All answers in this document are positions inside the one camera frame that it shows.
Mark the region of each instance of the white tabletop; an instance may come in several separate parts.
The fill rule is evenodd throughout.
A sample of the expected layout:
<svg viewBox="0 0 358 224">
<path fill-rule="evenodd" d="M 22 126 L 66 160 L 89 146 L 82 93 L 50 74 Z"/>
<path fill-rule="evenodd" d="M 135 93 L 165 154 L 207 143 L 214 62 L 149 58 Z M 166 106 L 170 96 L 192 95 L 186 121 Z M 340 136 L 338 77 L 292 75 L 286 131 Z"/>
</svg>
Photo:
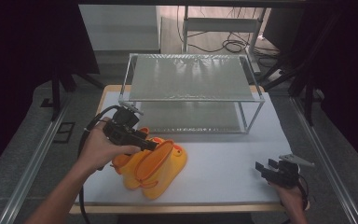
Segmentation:
<svg viewBox="0 0 358 224">
<path fill-rule="evenodd" d="M 279 201 L 260 173 L 258 161 L 265 166 L 268 159 L 278 160 L 291 148 L 282 131 L 269 95 L 249 134 L 243 133 L 170 133 L 159 137 L 171 138 L 185 148 L 188 160 L 182 172 L 156 200 L 146 199 L 142 189 L 129 190 L 122 176 L 106 165 L 92 175 L 84 185 L 85 203 L 112 205 L 197 205 L 197 204 L 257 204 Z M 102 109 L 118 105 L 118 92 L 106 93 Z"/>
</svg>

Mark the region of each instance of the black curtain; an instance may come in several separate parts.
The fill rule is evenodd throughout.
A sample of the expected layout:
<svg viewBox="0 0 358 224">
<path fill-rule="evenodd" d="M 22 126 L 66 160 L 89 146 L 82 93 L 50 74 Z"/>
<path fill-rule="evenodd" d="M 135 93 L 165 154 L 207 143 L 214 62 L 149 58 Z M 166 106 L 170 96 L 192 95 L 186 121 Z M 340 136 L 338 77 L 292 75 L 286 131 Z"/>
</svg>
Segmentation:
<svg viewBox="0 0 358 224">
<path fill-rule="evenodd" d="M 345 8 L 312 68 L 322 109 L 358 152 L 358 1 Z"/>
<path fill-rule="evenodd" d="M 99 73 L 78 5 L 0 1 L 0 155 L 54 69 Z"/>
</svg>

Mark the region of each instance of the dark background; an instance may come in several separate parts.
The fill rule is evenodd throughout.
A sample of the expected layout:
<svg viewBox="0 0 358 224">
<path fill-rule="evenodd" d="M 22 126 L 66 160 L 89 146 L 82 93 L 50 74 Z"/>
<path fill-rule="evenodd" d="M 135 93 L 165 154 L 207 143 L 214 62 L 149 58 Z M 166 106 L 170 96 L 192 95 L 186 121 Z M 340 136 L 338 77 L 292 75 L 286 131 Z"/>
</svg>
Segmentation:
<svg viewBox="0 0 358 224">
<path fill-rule="evenodd" d="M 342 14 L 311 64 L 310 75 L 324 93 L 323 111 L 358 152 L 358 1 L 338 2 Z M 296 53 L 284 65 L 290 69 L 307 57 L 330 15 L 328 8 L 273 8 L 263 36 L 281 54 Z"/>
<path fill-rule="evenodd" d="M 0 1 L 0 155 L 53 71 L 99 73 L 77 4 Z"/>
</svg>

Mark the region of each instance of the shelf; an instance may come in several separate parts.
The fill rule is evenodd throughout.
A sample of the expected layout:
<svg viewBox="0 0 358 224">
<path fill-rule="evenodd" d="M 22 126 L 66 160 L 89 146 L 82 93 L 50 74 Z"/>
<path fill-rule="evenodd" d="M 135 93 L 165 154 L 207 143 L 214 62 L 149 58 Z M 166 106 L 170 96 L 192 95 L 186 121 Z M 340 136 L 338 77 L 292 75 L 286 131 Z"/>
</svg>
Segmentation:
<svg viewBox="0 0 358 224">
<path fill-rule="evenodd" d="M 132 54 L 120 102 L 152 133 L 248 133 L 264 103 L 249 67 L 245 55 Z"/>
</svg>

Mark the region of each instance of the gray floor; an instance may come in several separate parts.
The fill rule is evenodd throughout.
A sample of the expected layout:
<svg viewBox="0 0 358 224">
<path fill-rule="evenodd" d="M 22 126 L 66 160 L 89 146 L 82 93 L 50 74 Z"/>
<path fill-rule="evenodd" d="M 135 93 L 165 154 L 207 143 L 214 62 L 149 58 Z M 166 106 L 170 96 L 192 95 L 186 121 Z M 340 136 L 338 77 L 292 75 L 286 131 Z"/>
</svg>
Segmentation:
<svg viewBox="0 0 358 224">
<path fill-rule="evenodd" d="M 176 7 L 167 7 L 165 9 L 166 14 L 161 13 L 163 16 L 161 52 L 179 53 L 181 43 L 176 35 Z M 200 13 L 200 9 L 194 8 L 191 13 Z M 202 13 L 209 15 L 207 8 L 204 8 Z M 208 43 L 210 43 L 209 46 L 203 47 L 213 49 L 219 45 L 221 36 L 213 34 L 200 35 L 192 41 L 196 45 L 207 43 L 203 38 L 208 38 Z M 258 41 L 257 45 L 271 47 L 268 41 Z M 199 53 L 196 49 L 190 49 L 190 52 Z M 96 56 L 101 74 L 94 77 L 106 84 L 121 84 L 128 56 L 111 52 L 96 52 Z M 268 70 L 267 67 L 261 68 L 264 73 Z M 81 78 L 75 76 L 75 79 L 78 88 L 74 93 L 70 94 L 72 101 L 63 119 L 63 121 L 76 123 L 74 134 L 68 144 L 52 144 L 49 148 L 38 175 L 15 219 L 15 223 L 22 223 L 32 213 L 76 160 L 80 135 L 83 128 L 95 114 L 102 90 L 98 90 Z M 317 165 L 316 168 L 302 168 L 302 174 L 310 185 L 311 206 L 307 212 L 307 217 L 310 223 L 350 223 L 337 193 L 321 165 L 318 154 L 315 152 L 312 142 L 297 116 L 294 105 L 286 94 L 288 85 L 290 85 L 290 80 L 274 88 L 269 94 L 293 152 L 297 156 L 314 161 Z M 40 86 L 34 91 L 34 102 L 27 117 L 0 158 L 0 216 L 28 161 L 31 159 L 34 149 L 49 125 L 51 108 L 42 108 L 40 104 L 45 98 L 50 98 L 50 95 L 49 83 Z M 358 207 L 358 154 L 327 118 L 320 108 L 320 103 L 315 103 L 312 111 L 314 130 L 323 143 L 324 149 L 334 164 L 344 186 L 348 189 Z M 253 213 L 252 217 L 255 223 L 271 224 L 282 223 L 286 219 L 286 215 L 279 212 Z M 117 217 L 115 215 L 90 215 L 90 220 L 92 223 L 116 223 Z M 81 216 L 69 216 L 68 223 L 83 223 L 83 220 Z"/>
</svg>

